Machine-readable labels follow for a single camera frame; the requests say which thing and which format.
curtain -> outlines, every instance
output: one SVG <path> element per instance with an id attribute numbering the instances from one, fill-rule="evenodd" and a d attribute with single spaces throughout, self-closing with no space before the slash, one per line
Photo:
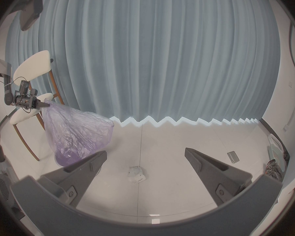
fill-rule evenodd
<path id="1" fill-rule="evenodd" d="M 123 121 L 261 119 L 280 65 L 268 0 L 43 0 L 25 32 L 10 26 L 6 61 L 51 53 L 65 104 Z M 53 92 L 47 75 L 33 81 Z"/>

wooden chair leg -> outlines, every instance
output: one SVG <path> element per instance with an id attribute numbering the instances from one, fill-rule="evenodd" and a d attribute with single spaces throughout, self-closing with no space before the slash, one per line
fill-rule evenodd
<path id="1" fill-rule="evenodd" d="M 36 114 L 36 117 L 37 117 L 39 123 L 41 124 L 41 126 L 43 127 L 43 129 L 45 130 L 44 121 L 43 121 L 42 117 L 40 116 L 40 114 L 39 113 Z"/>
<path id="2" fill-rule="evenodd" d="M 27 145 L 26 141 L 24 140 L 23 136 L 21 135 L 19 129 L 16 127 L 16 125 L 13 125 L 16 133 L 18 134 L 19 138 L 21 139 L 21 141 L 23 142 L 23 144 L 25 145 L 25 147 L 28 149 L 28 151 L 32 154 L 32 156 L 39 161 L 39 158 L 34 154 L 34 152 L 30 149 L 30 147 Z"/>
<path id="3" fill-rule="evenodd" d="M 52 71 L 51 71 L 51 70 L 49 71 L 49 75 L 50 75 L 50 79 L 51 79 L 51 82 L 52 82 L 53 88 L 54 88 L 55 91 L 56 91 L 56 93 L 55 93 L 55 95 L 54 95 L 54 98 L 55 98 L 55 96 L 56 96 L 56 97 L 59 97 L 60 103 L 64 105 L 63 100 L 62 100 L 62 98 L 61 98 L 61 95 L 60 95 L 60 93 L 59 93 L 59 90 L 58 90 L 58 88 L 57 88 L 55 78 L 53 77 L 53 74 L 52 74 Z"/>

white tile floor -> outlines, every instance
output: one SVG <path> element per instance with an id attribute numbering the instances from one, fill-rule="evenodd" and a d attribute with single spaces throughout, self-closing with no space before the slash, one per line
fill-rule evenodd
<path id="1" fill-rule="evenodd" d="M 18 127 L 40 161 L 31 156 L 7 122 L 0 132 L 1 144 L 17 175 L 37 179 L 58 169 L 36 117 Z M 212 123 L 208 127 L 184 121 L 176 126 L 166 121 L 160 127 L 149 122 L 121 127 L 115 122 L 112 140 L 105 148 L 107 161 L 77 208 L 127 223 L 164 223 L 203 214 L 216 204 L 185 159 L 185 148 L 194 148 L 230 165 L 227 152 L 234 150 L 240 161 L 233 166 L 250 172 L 255 180 L 269 161 L 268 134 L 256 121 Z M 132 166 L 142 167 L 147 179 L 131 184 L 127 174 Z"/>

ventilation grille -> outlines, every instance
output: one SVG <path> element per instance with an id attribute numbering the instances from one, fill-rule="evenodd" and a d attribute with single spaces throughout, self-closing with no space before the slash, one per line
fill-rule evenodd
<path id="1" fill-rule="evenodd" d="M 0 191 L 5 200 L 9 199 L 9 190 L 3 179 L 0 178 Z"/>

purple plastic bag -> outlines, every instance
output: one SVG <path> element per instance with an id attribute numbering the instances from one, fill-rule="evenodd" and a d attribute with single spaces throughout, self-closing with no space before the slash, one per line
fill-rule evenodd
<path id="1" fill-rule="evenodd" d="M 50 104 L 42 108 L 47 141 L 61 166 L 86 158 L 110 142 L 114 128 L 112 120 L 48 99 L 45 103 Z"/>

